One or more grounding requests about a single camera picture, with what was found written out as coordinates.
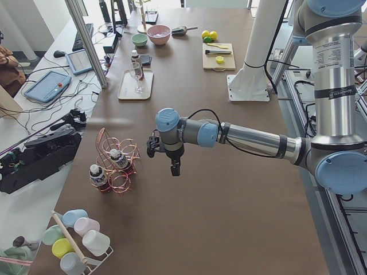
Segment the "blue joint cap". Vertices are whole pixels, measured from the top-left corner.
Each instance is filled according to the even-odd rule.
[[[292,43],[296,46],[310,46],[311,43],[304,36],[292,36]]]
[[[204,123],[197,133],[197,143],[201,147],[213,147],[218,137],[218,126],[213,123]]]
[[[307,0],[309,8],[327,18],[348,16],[359,10],[366,0]]]
[[[179,122],[179,114],[172,108],[160,110],[155,115],[155,123],[159,132],[169,132],[174,129]]]
[[[358,193],[367,187],[367,157],[355,151],[333,153],[317,165],[315,177],[336,194]]]

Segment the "person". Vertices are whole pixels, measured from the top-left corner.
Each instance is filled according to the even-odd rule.
[[[26,80],[24,73],[19,72],[18,60],[13,56],[13,52],[0,45],[0,85],[14,97]]]

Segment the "pink bowl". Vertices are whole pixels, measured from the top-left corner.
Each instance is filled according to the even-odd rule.
[[[149,40],[156,45],[164,45],[171,36],[171,29],[165,25],[154,25],[147,30]]]

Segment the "yellow cup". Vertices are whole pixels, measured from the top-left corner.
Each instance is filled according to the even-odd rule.
[[[66,238],[58,239],[52,245],[52,254],[61,259],[65,254],[75,252],[70,242]]]

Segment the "white desk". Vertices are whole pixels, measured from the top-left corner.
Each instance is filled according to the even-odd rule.
[[[98,27],[99,25],[94,25],[95,31],[97,31]],[[57,66],[52,62],[57,63],[59,66],[66,66],[66,58],[54,58],[53,53],[55,50],[63,50],[67,53],[71,52],[75,34],[76,28],[72,20],[70,20],[45,54],[45,58],[42,58],[34,71]],[[102,34],[93,35],[93,43],[100,41],[102,38]],[[104,56],[102,44],[96,43],[95,48],[97,55],[102,59]],[[92,92],[99,93],[101,91],[100,84],[94,72],[91,71],[76,77],[72,74],[70,68],[65,69],[72,76],[72,81],[63,96],[72,95],[77,89],[80,81],[88,85],[81,84],[79,90],[85,86],[86,88],[72,99],[67,98],[62,100],[62,106],[59,106],[60,103],[57,101],[58,103],[56,103],[56,105],[59,106],[57,108],[30,114],[21,113],[18,117],[18,121],[22,125],[25,125],[28,121],[28,129],[31,133],[66,115],[71,109],[75,108],[75,102],[77,102],[77,107],[81,111],[85,111],[87,118],[90,117],[95,104],[94,101],[97,100],[97,95],[92,95]],[[62,68],[53,68],[51,70],[66,73]],[[34,72],[30,75],[29,80],[37,81],[47,72],[47,69]],[[16,102],[24,111],[40,107],[39,104],[30,102],[22,95],[22,92],[25,92],[32,84],[33,83],[25,84],[15,97]],[[41,122],[31,129],[33,124],[44,120],[48,121]],[[0,119],[0,129],[0,151],[7,149],[28,136],[27,131],[13,119]],[[12,194],[0,192],[0,249],[12,247],[13,240],[20,235],[23,235],[27,240],[31,241],[41,240],[42,234],[50,220],[50,211],[57,202],[70,167],[71,164],[68,164],[61,168],[59,172],[45,180],[37,180]]]

